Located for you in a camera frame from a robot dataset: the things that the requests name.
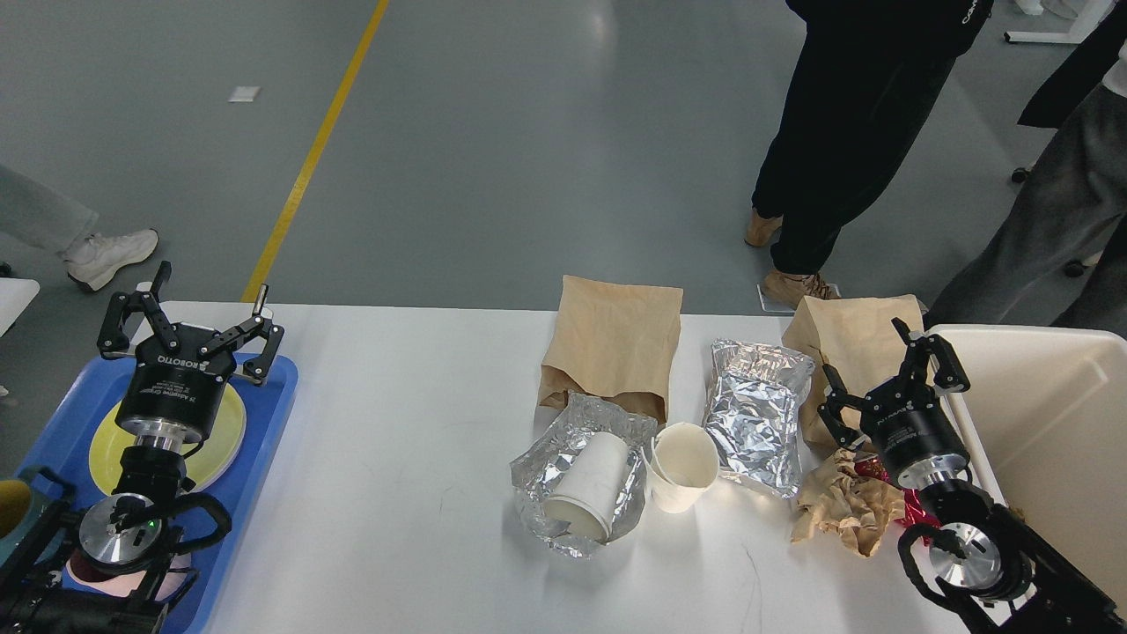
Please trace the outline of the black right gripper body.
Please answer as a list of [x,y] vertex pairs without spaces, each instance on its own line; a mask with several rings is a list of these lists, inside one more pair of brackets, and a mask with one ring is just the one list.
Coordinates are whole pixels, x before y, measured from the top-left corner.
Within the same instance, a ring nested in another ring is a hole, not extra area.
[[899,387],[886,381],[866,394],[866,404],[860,429],[876,446],[894,485],[924,490],[969,468],[969,450],[925,382]]

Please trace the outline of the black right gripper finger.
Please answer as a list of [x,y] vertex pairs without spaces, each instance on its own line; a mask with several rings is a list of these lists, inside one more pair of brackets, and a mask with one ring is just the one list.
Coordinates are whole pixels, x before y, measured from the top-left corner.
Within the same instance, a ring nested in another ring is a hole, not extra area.
[[899,318],[893,318],[891,325],[906,345],[904,361],[891,379],[894,394],[907,394],[909,386],[924,386],[931,361],[935,361],[937,368],[933,384],[942,392],[962,393],[970,389],[969,376],[962,369],[953,345],[946,337],[909,330],[909,325]]
[[822,425],[829,431],[829,437],[845,450],[863,450],[866,445],[872,445],[871,438],[863,429],[850,428],[842,418],[843,409],[857,410],[862,416],[875,412],[875,400],[869,394],[857,396],[849,394],[838,370],[829,364],[820,366],[826,379],[828,379],[828,393],[826,400],[817,407]]

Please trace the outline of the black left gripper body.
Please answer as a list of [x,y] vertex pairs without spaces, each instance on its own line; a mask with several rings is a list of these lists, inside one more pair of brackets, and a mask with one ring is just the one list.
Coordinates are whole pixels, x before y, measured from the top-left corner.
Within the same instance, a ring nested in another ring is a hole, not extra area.
[[160,425],[181,432],[181,441],[208,440],[228,381],[236,369],[230,348],[208,358],[199,349],[213,349],[214,328],[174,325],[177,345],[165,348],[150,334],[136,347],[136,372],[121,401],[116,425],[133,436],[151,436]]

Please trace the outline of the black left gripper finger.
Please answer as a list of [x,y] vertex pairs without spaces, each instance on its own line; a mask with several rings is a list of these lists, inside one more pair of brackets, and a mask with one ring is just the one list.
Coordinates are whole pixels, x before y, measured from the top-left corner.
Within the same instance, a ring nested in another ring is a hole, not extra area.
[[[198,369],[213,376],[216,382],[229,382],[232,377],[248,379],[260,386],[269,377],[270,365],[274,364],[279,349],[284,328],[275,325],[269,314],[265,314],[269,286],[259,285],[256,300],[251,306],[251,316],[232,328],[214,334],[208,342],[198,348]],[[246,361],[236,361],[234,352],[245,343],[263,340],[264,348],[257,357]]]
[[166,319],[165,309],[158,301],[158,292],[169,280],[174,273],[170,261],[158,266],[156,277],[148,291],[133,291],[128,294],[117,292],[110,297],[97,338],[98,352],[103,358],[124,358],[128,356],[128,337],[124,334],[124,325],[134,313],[141,313],[156,334],[158,343],[166,352],[180,352],[180,338],[177,330]]

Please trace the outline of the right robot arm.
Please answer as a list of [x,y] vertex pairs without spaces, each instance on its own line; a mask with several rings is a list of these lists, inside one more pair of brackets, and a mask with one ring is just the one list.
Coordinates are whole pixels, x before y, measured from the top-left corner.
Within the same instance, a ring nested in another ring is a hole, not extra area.
[[935,525],[897,544],[909,582],[971,633],[1122,633],[1116,604],[1005,504],[975,486],[969,450],[940,395],[970,389],[953,345],[893,318],[905,357],[890,379],[850,394],[823,365],[822,422],[842,449],[871,443],[890,482],[913,490]]

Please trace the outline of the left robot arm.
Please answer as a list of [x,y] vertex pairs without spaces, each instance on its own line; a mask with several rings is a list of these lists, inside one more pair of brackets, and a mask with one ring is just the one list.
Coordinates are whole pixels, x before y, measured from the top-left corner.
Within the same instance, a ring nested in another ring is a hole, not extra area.
[[266,284],[236,325],[172,322],[158,295],[171,275],[160,264],[147,288],[115,293],[97,338],[103,360],[133,361],[110,410],[126,443],[106,495],[80,500],[46,465],[18,477],[23,502],[3,521],[5,633],[158,633],[205,573],[194,554],[232,530],[188,461],[212,448],[231,381],[265,384],[284,329]]

